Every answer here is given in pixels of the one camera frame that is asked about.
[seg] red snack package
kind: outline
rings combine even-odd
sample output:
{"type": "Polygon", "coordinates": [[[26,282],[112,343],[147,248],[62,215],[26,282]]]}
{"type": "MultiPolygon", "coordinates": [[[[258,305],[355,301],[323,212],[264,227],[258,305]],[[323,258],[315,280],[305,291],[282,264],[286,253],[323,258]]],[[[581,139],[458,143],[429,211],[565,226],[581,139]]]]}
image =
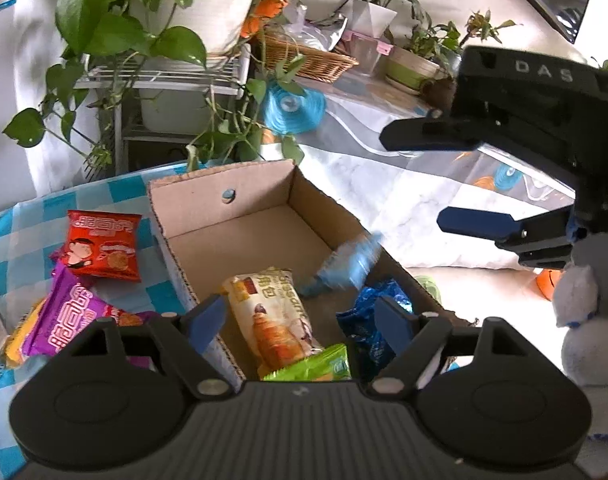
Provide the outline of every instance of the red snack package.
{"type": "Polygon", "coordinates": [[[68,211],[61,261],[74,274],[139,282],[135,232],[141,215],[68,211]]]}

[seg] blue checkered tablecloth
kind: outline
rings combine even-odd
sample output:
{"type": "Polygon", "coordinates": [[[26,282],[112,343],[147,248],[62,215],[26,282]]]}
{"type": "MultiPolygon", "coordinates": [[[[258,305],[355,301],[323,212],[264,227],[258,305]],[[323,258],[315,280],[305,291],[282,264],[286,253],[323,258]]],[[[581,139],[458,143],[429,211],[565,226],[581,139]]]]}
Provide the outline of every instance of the blue checkered tablecloth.
{"type": "MultiPolygon", "coordinates": [[[[177,164],[129,173],[23,202],[0,213],[0,314],[7,328],[13,329],[30,306],[49,292],[54,264],[48,256],[65,241],[69,209],[142,215],[137,231],[142,281],[99,280],[95,289],[101,299],[130,312],[184,312],[151,233],[146,196],[148,181],[184,172],[185,164],[177,164]]],[[[0,379],[0,480],[9,478],[24,463],[10,432],[8,405],[44,362],[45,358],[36,356],[0,379]]]]}

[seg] blue snack package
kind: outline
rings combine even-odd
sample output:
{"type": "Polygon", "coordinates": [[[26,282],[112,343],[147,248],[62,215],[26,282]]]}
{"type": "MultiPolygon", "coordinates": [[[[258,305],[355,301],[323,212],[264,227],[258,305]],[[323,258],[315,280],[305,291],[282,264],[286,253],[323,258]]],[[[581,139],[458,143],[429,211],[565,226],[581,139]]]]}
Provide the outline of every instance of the blue snack package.
{"type": "Polygon", "coordinates": [[[381,239],[381,233],[373,233],[342,244],[308,282],[295,290],[302,298],[314,298],[330,290],[362,288],[379,259],[381,239]]]}
{"type": "Polygon", "coordinates": [[[371,381],[395,357],[395,352],[375,326],[374,305],[377,298],[382,296],[390,296],[408,312],[413,313],[412,302],[391,278],[376,286],[365,286],[353,308],[336,314],[341,330],[355,344],[359,374],[364,381],[371,381]]]}

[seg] blue tape roll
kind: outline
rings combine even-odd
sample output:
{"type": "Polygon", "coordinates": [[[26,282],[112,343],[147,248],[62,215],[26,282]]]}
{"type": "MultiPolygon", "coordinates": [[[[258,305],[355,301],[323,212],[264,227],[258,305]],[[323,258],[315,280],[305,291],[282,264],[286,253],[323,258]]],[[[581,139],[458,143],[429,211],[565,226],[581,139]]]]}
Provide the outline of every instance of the blue tape roll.
{"type": "Polygon", "coordinates": [[[271,83],[264,99],[264,124],[275,134],[301,134],[314,130],[324,117],[326,98],[316,90],[304,88],[299,96],[271,83]]]}

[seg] cardboard box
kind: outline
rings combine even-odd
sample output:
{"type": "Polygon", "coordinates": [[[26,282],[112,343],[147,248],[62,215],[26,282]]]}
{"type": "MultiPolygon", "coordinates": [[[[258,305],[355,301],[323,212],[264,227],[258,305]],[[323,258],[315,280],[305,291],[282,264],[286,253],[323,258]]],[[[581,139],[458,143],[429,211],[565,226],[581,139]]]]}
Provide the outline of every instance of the cardboard box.
{"type": "MultiPolygon", "coordinates": [[[[289,160],[247,162],[153,181],[148,188],[171,280],[186,310],[221,290],[230,276],[267,267],[292,269],[295,282],[311,276],[342,243],[365,233],[359,221],[303,177],[289,160]],[[223,193],[234,190],[225,203],[223,193]]],[[[444,310],[392,257],[382,255],[368,283],[392,276],[416,313],[432,310],[467,326],[444,310]]],[[[336,312],[353,306],[356,290],[303,301],[313,336],[323,345],[344,341],[336,312]]],[[[257,379],[257,362],[229,313],[205,357],[228,380],[257,379]]]]}

